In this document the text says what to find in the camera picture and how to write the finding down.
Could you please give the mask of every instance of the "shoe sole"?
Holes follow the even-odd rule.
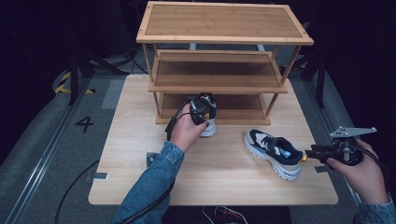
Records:
[[[207,127],[202,133],[201,137],[210,137],[215,135],[216,133],[216,124],[213,124],[212,126]]]
[[[247,149],[257,158],[269,161],[271,162],[272,168],[274,172],[281,177],[282,179],[285,180],[295,180],[300,176],[300,170],[301,168],[298,167],[297,170],[295,171],[288,171],[284,169],[276,160],[274,160],[272,157],[268,156],[267,154],[263,154],[262,152],[258,151],[256,148],[252,147],[250,143],[248,142],[247,137],[244,137],[244,142],[247,147]]]

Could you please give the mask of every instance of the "black and white sneaker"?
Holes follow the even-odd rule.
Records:
[[[283,179],[295,180],[300,176],[299,160],[303,152],[283,137],[273,137],[259,130],[248,130],[245,133],[245,145],[256,157],[271,162],[272,167]]]
[[[176,114],[169,120],[168,125],[165,128],[166,140],[171,139],[172,131],[176,125],[177,120],[180,116],[180,111],[186,104],[190,104],[191,119],[195,125],[200,125],[207,122],[207,127],[201,133],[202,137],[210,137],[216,133],[215,117],[217,112],[216,99],[212,93],[201,93],[198,96],[189,96],[187,101],[178,109]]]
[[[204,120],[206,120],[206,122],[208,123],[207,127],[201,133],[201,136],[202,137],[213,136],[216,133],[216,123],[215,123],[216,112],[217,112],[216,99],[212,93],[201,93],[198,96],[198,99],[200,100],[199,102],[203,102],[206,105],[205,112],[201,111],[200,113],[203,115]]]

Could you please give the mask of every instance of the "wooden tabletop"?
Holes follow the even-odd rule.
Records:
[[[148,2],[138,43],[313,45],[289,6]]]
[[[120,204],[146,169],[147,152],[162,149],[166,125],[155,124],[156,108],[148,85],[147,75],[129,75],[125,80],[97,169],[108,173],[108,179],[93,181],[89,195],[92,204]],[[329,175],[315,170],[321,165],[318,161],[302,163],[301,176],[287,181],[274,173],[268,161],[254,157],[244,145],[243,136],[248,129],[283,136],[300,150],[314,144],[290,82],[286,85],[289,93],[279,95],[272,125],[218,125],[214,136],[198,140],[186,154],[177,176],[172,205],[337,203]]]

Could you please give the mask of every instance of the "shoe rack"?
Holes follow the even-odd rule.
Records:
[[[301,46],[313,45],[289,6],[148,2],[137,34],[148,65],[156,123],[167,123],[188,95],[212,92],[217,124],[271,124],[270,112]],[[158,49],[161,43],[272,45],[272,51]],[[153,62],[148,44],[154,46]],[[283,74],[279,46],[294,46]],[[264,94],[273,94],[264,102]]]

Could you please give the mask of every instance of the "denim sleeve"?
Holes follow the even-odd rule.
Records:
[[[111,223],[121,223],[160,198],[176,179],[184,153],[171,142],[165,141],[160,154],[139,177],[122,201]],[[170,196],[134,223],[161,223],[169,207]]]
[[[382,224],[382,223],[395,223],[396,224],[396,211],[392,199],[388,203],[383,204],[359,204],[359,210],[355,217],[355,224]]]

